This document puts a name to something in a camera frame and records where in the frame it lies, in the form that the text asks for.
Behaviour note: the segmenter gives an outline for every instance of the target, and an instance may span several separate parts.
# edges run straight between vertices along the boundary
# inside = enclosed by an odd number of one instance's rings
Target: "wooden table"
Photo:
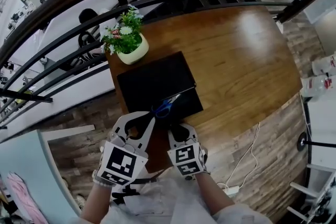
[[[138,63],[127,66],[117,55],[108,55],[123,113],[128,111],[117,75],[182,51],[204,109],[185,122],[195,127],[199,141],[210,154],[265,119],[301,89],[286,40],[264,7],[176,16],[144,25],[142,33],[150,49]],[[149,172],[171,165],[165,134],[166,130],[152,134],[147,149]]]

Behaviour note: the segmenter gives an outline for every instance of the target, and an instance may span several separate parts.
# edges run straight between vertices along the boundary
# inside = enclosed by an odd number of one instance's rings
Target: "white flower pot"
[[[139,47],[131,52],[130,54],[123,54],[122,52],[117,52],[117,55],[121,61],[123,61],[126,65],[131,65],[137,61],[139,61],[142,57],[147,53],[149,46],[145,37],[140,33],[142,38],[142,42]]]

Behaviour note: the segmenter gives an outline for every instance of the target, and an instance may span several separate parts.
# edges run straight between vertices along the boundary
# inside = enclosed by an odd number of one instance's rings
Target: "white sleeve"
[[[72,218],[69,224],[92,224],[82,218]]]
[[[231,205],[225,207],[213,218],[218,224],[272,224],[272,222],[264,215],[253,211],[247,205]]]

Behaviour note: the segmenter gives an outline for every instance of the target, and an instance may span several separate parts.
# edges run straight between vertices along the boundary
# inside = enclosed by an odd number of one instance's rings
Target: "power strip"
[[[223,188],[223,191],[227,196],[233,196],[239,192],[239,186],[229,187],[227,189]]]

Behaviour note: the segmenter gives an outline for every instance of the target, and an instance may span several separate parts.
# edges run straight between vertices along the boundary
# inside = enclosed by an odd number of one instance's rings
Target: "white cable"
[[[243,160],[243,158],[246,156],[246,154],[249,152],[250,149],[251,149],[251,154],[252,154],[253,158],[256,160],[256,166],[254,167],[254,169],[253,169],[251,172],[249,172],[249,173],[247,174],[247,176],[245,177],[245,179],[244,179],[244,181],[243,181],[243,184],[242,184],[239,188],[241,188],[241,187],[244,185],[244,183],[245,183],[247,177],[248,177],[250,174],[252,174],[252,173],[257,169],[257,167],[258,167],[258,160],[257,160],[256,156],[253,154],[253,145],[254,145],[254,143],[255,143],[256,140],[257,140],[257,137],[258,137],[258,134],[259,134],[259,129],[260,129],[260,122],[258,123],[258,127],[257,127],[257,131],[256,131],[256,135],[255,135],[255,137],[254,137],[254,139],[253,139],[252,145],[247,149],[247,151],[245,152],[245,154],[240,158],[239,162],[237,163],[236,167],[233,169],[233,171],[232,171],[232,173],[231,173],[229,179],[226,181],[226,183],[225,183],[225,184],[224,184],[224,183],[217,183],[218,185],[225,185],[225,189],[228,189],[228,188],[229,188],[228,184],[229,184],[230,179],[232,178],[232,176],[233,176],[234,172],[236,171],[238,165],[241,163],[241,161]]]

